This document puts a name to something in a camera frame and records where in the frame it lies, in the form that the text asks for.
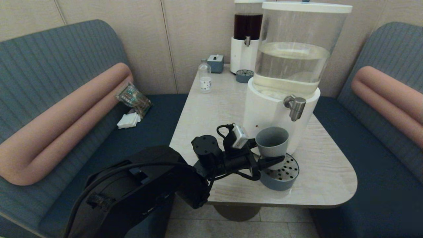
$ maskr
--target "beverage dispenser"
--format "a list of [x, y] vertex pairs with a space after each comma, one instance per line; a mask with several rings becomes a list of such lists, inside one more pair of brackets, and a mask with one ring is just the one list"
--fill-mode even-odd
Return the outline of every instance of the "beverage dispenser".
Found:
[[264, 2], [254, 77], [248, 82], [243, 126], [254, 138], [270, 126], [298, 146], [320, 96], [327, 61], [352, 6]]
[[265, 0], [235, 0], [235, 23], [231, 40], [231, 72], [253, 70], [257, 57]]

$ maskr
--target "white table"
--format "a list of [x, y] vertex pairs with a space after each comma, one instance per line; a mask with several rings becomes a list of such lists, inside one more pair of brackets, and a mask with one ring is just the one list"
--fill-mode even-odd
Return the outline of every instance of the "white table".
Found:
[[[213, 135], [223, 149], [223, 139], [216, 134], [216, 127], [242, 123], [246, 90], [247, 84], [236, 82], [228, 64], [222, 74], [213, 74], [212, 90], [208, 94], [200, 93], [197, 75], [170, 147], [190, 165], [198, 161], [191, 145], [196, 136]], [[331, 208], [355, 194], [357, 176], [353, 167], [314, 115], [293, 157], [300, 174], [291, 189], [274, 191], [260, 181], [234, 174], [215, 181], [208, 204]]]

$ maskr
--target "table pedestal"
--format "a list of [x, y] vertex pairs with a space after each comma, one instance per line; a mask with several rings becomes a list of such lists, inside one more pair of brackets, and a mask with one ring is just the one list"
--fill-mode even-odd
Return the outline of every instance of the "table pedestal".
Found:
[[231, 221], [246, 221], [253, 218], [261, 207], [214, 205], [216, 211]]

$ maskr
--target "beige wall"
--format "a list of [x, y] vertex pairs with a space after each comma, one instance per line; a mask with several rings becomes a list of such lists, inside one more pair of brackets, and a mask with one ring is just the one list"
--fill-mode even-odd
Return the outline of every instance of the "beige wall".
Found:
[[[324, 72], [322, 95], [342, 88], [367, 37], [379, 26], [423, 26], [423, 0], [312, 0], [353, 5]], [[0, 0], [0, 41], [89, 19], [122, 40], [137, 86], [146, 94], [188, 93], [200, 59], [230, 61], [233, 0]]]

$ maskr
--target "gray tissue box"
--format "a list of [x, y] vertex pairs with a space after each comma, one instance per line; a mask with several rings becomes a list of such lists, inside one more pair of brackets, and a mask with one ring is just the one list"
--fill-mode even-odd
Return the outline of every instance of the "gray tissue box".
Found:
[[211, 55], [207, 59], [207, 63], [211, 67], [211, 72], [220, 74], [223, 71], [223, 55]]

